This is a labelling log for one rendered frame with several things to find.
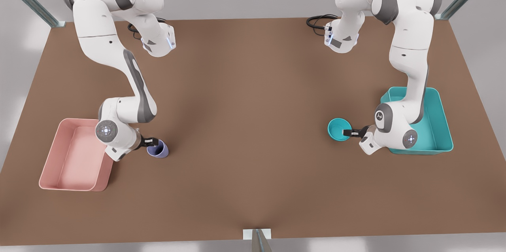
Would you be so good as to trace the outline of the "purple cup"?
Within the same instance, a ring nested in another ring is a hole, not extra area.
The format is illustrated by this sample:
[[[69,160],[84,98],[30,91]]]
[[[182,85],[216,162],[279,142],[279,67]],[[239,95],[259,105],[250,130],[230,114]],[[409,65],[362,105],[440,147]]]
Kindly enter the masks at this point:
[[[148,146],[147,153],[155,158],[166,158],[169,155],[169,149],[162,140],[157,140],[157,145]]]

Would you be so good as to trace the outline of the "teal bowl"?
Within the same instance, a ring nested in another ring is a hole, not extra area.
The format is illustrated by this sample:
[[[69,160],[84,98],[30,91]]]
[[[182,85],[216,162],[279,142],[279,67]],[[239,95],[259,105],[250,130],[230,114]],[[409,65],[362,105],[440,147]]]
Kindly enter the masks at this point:
[[[342,118],[334,118],[332,119],[328,126],[327,126],[327,132],[328,135],[336,141],[346,141],[349,139],[349,135],[346,135],[344,131],[351,131],[352,126],[349,124],[349,122]]]

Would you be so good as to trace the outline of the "pink plastic box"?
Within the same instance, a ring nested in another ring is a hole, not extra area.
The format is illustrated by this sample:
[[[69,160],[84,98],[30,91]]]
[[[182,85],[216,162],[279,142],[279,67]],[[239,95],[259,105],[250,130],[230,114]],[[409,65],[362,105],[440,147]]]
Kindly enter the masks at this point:
[[[95,134],[96,119],[63,119],[55,133],[39,179],[41,189],[101,192],[107,188],[113,160]]]

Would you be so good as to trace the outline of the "teal plastic box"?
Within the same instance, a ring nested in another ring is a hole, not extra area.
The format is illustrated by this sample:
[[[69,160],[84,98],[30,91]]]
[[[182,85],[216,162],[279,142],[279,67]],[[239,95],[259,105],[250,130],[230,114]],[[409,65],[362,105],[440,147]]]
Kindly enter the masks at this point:
[[[389,149],[404,155],[437,155],[453,150],[448,122],[439,92],[432,87],[425,88],[423,118],[412,128],[418,133],[416,144],[407,150]]]

